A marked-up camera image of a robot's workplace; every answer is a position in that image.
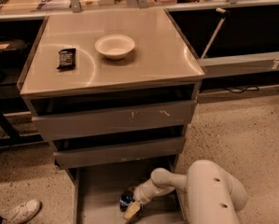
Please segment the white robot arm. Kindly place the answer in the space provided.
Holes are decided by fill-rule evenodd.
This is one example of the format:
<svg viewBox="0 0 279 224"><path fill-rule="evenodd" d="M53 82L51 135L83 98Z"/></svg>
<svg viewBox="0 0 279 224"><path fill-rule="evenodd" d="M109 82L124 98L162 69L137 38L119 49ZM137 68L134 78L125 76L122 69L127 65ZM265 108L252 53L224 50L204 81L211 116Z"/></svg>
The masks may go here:
<svg viewBox="0 0 279 224"><path fill-rule="evenodd" d="M185 175L164 168L153 170L146 182L134 188L123 217L130 220L155 197L167 195L175 189L187 194L191 224L241 224L237 213L247 203L244 185L208 160L193 162Z"/></svg>

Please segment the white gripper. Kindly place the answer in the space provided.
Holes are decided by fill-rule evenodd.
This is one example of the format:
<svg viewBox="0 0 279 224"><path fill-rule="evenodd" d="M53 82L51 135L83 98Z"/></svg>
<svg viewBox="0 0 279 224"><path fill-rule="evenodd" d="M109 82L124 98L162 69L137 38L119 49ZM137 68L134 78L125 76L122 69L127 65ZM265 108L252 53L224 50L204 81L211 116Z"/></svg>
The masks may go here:
<svg viewBox="0 0 279 224"><path fill-rule="evenodd" d="M128 191L133 193L136 202L131 202L124 213L124 218L129 220L135 216L141 209L141 205L150 203L156 196L159 196L163 188L155 185L151 179L139 186L128 187Z"/></svg>

